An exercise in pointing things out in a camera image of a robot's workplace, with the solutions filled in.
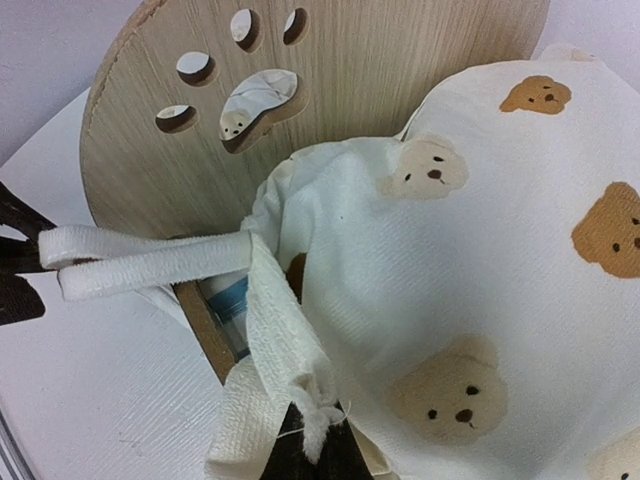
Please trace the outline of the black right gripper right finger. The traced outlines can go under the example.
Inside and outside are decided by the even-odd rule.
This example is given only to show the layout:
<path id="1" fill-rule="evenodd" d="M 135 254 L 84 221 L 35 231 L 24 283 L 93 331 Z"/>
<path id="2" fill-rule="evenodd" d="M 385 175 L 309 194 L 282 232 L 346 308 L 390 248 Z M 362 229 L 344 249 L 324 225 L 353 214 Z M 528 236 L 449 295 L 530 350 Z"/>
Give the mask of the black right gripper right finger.
<path id="1" fill-rule="evenodd" d="M 336 403 L 342 415 L 329 427 L 326 441 L 317 464 L 319 480 L 372 480 L 342 405 Z"/>

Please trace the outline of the wooden pet bed frame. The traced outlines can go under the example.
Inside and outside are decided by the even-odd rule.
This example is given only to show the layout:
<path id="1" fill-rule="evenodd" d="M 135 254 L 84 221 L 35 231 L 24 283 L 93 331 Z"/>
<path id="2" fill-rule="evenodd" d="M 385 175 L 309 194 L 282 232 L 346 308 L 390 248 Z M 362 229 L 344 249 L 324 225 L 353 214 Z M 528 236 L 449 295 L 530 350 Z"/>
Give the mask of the wooden pet bed frame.
<path id="1" fill-rule="evenodd" d="M 545 1 L 146 1 L 91 87 L 80 140 L 101 227 L 152 238 L 236 230 L 293 151 L 387 143 L 447 75 L 530 54 Z M 295 94 L 220 136 L 233 90 L 267 69 Z"/>

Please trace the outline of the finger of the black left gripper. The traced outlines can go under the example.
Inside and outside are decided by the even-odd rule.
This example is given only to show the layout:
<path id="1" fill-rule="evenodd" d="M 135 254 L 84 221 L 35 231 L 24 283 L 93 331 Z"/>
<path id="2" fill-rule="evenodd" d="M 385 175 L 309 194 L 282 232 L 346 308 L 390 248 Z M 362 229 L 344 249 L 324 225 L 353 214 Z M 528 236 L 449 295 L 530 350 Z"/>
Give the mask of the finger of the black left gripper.
<path id="1" fill-rule="evenodd" d="M 0 323 L 2 326 L 37 319 L 46 312 L 38 292 L 23 277 L 2 274 L 0 280 Z"/>
<path id="2" fill-rule="evenodd" d="M 1 271 L 10 274 L 46 272 L 40 262 L 38 239 L 55 224 L 1 184 L 1 224 L 22 233 L 26 239 L 1 237 Z"/>

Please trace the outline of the bear print cushion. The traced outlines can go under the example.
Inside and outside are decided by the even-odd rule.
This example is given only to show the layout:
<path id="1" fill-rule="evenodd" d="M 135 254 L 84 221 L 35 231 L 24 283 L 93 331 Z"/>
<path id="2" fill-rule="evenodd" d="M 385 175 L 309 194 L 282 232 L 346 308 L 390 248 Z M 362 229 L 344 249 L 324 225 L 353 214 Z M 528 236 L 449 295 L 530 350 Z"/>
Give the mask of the bear print cushion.
<path id="1" fill-rule="evenodd" d="M 639 95 L 576 49 L 292 154 L 236 233 L 39 249 L 68 300 L 246 273 L 212 479 L 260 479 L 291 403 L 316 471 L 340 403 L 373 479 L 639 475 Z"/>

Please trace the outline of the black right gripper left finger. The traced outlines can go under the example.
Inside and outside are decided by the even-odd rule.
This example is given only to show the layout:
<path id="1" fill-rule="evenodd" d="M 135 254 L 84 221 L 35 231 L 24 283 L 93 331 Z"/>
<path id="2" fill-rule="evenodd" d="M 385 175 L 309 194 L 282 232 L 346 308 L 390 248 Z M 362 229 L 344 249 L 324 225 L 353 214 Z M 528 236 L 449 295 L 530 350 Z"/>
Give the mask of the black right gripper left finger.
<path id="1" fill-rule="evenodd" d="M 303 431 L 302 415 L 296 405 L 291 403 L 260 476 L 261 480 L 317 479 L 316 466 L 303 452 Z"/>

